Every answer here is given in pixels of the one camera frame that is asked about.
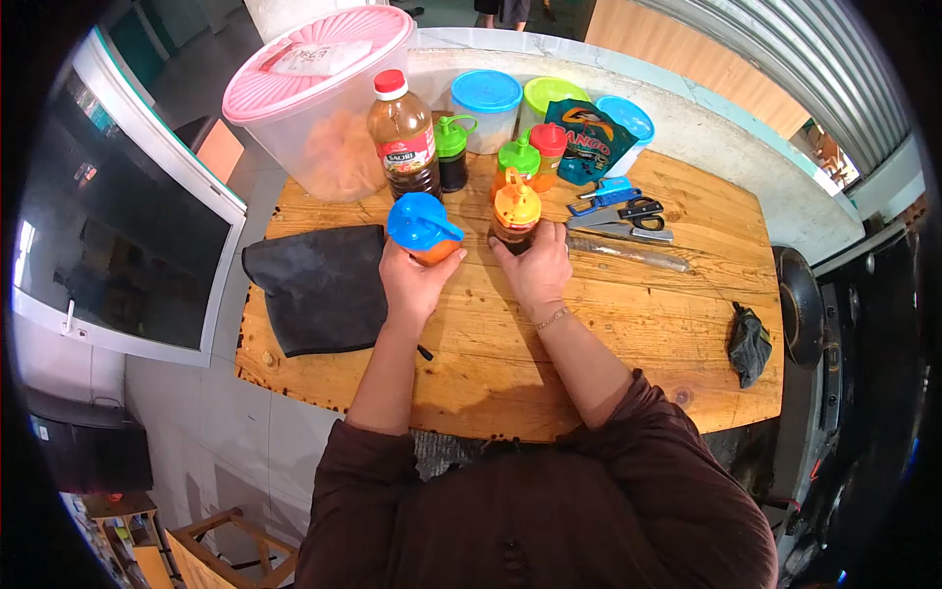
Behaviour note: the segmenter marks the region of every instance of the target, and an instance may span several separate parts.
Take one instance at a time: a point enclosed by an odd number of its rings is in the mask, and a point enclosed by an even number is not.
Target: blue pouch
[[[638,138],[583,100],[567,98],[549,103],[547,123],[566,130],[568,145],[560,162],[560,178],[582,186],[601,180]]]

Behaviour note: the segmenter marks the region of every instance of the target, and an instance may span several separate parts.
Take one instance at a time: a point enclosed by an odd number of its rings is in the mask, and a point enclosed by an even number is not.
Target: wrist
[[[426,319],[410,316],[406,313],[389,312],[382,325],[384,331],[418,340],[425,329]]]
[[[564,306],[566,303],[562,299],[554,299],[552,301],[545,301],[543,303],[538,303],[535,305],[529,305],[527,309],[527,316],[529,320],[534,325],[539,325],[543,321],[553,317]]]

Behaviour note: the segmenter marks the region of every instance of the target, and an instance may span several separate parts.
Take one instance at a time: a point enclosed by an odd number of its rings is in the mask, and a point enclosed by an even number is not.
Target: gray rag
[[[729,340],[729,362],[739,373],[739,388],[749,388],[758,380],[771,356],[769,331],[750,308],[733,303],[736,325]]]

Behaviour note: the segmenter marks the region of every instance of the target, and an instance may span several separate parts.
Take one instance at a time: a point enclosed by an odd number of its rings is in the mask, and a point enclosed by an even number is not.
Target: green squeeze bottle cap
[[[529,130],[517,141],[508,141],[497,152],[497,171],[504,173],[508,168],[516,168],[525,178],[530,178],[540,169],[540,152],[529,144]]]
[[[458,119],[471,119],[474,125],[465,129],[455,123]],[[452,157],[460,154],[468,144],[468,136],[478,128],[478,120],[471,115],[442,117],[435,124],[435,152],[439,157]]]

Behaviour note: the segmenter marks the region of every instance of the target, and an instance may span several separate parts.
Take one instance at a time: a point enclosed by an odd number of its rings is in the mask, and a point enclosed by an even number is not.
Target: green lid
[[[455,123],[458,119],[471,119],[474,124],[465,129]],[[457,117],[442,117],[435,124],[435,153],[439,157],[451,157],[464,151],[468,144],[468,135],[478,128],[478,120],[471,115],[458,115]]]
[[[517,141],[508,141],[497,152],[497,171],[514,167],[528,177],[540,169],[540,152],[529,144],[529,129]]]
[[[589,101],[589,94],[572,82],[557,77],[535,77],[524,86],[524,100],[533,112],[544,117],[549,103],[567,98]]]

